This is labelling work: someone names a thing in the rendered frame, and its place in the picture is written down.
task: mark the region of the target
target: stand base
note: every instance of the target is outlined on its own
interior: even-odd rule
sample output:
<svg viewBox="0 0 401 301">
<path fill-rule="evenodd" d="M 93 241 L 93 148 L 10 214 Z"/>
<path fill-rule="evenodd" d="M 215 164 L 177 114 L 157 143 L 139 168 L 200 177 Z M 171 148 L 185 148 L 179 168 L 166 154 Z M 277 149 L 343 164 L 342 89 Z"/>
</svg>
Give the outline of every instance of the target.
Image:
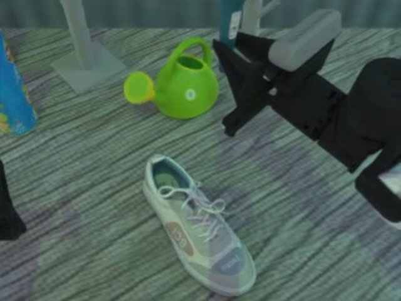
<svg viewBox="0 0 401 301">
<path fill-rule="evenodd" d="M 98 41 L 92 42 L 95 67 L 92 70 L 81 68 L 75 51 L 54 62 L 52 67 L 72 87 L 76 93 L 83 93 L 93 86 L 105 82 L 111 76 L 126 69 L 125 65 L 116 59 Z"/>
</svg>

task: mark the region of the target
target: blue container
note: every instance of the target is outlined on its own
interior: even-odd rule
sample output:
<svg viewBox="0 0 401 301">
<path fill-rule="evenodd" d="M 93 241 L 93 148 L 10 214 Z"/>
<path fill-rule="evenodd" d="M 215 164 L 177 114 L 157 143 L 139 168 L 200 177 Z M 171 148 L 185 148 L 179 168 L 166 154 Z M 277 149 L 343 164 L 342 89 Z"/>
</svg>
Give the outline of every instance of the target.
<svg viewBox="0 0 401 301">
<path fill-rule="evenodd" d="M 0 131 L 24 135 L 35 127 L 37 119 L 13 55 L 0 31 Z"/>
<path fill-rule="evenodd" d="M 220 0 L 220 42 L 234 49 L 245 0 Z"/>
</svg>

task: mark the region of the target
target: green watering can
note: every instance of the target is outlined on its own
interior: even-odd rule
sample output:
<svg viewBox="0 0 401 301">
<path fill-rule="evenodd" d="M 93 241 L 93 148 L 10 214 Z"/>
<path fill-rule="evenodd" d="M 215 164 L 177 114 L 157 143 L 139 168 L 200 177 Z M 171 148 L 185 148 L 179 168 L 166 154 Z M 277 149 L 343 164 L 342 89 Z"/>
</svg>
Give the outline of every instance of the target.
<svg viewBox="0 0 401 301">
<path fill-rule="evenodd" d="M 203 59 L 182 53 L 199 45 Z M 216 102 L 219 84 L 212 70 L 212 50 L 202 38 L 189 38 L 173 51 L 157 75 L 155 85 L 144 72 L 133 72 L 124 83 L 124 94 L 131 103 L 153 101 L 159 110 L 173 118 L 189 119 L 208 111 Z"/>
</svg>

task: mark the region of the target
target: black device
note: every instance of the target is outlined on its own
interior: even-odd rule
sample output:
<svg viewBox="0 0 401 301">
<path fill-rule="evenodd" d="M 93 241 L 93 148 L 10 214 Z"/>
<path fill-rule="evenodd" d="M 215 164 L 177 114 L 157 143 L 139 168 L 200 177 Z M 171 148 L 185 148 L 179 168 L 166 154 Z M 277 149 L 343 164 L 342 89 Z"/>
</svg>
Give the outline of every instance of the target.
<svg viewBox="0 0 401 301">
<path fill-rule="evenodd" d="M 214 40 L 236 101 L 222 121 L 225 133 L 234 136 L 270 106 L 351 173 L 381 151 L 358 176 L 356 188 L 390 224 L 401 226 L 401 199 L 379 179 L 401 162 L 401 60 L 369 62 L 347 95 L 318 74 L 334 41 L 295 71 L 286 71 L 269 60 L 273 39 L 239 33 L 240 53 Z"/>
<path fill-rule="evenodd" d="M 0 161 L 0 241 L 17 240 L 26 232 L 26 226 L 11 201 L 6 173 Z"/>
</svg>

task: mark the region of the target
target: blue patch on shoe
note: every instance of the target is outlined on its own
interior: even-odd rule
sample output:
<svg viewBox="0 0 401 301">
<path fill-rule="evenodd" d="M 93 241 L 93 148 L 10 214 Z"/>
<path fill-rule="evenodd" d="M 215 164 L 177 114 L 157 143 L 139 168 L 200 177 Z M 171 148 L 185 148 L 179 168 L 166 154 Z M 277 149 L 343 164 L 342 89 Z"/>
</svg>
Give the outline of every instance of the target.
<svg viewBox="0 0 401 301">
<path fill-rule="evenodd" d="M 212 271 L 227 276 L 238 274 L 244 267 L 244 259 L 245 255 L 241 248 L 232 249 L 212 267 Z"/>
</svg>

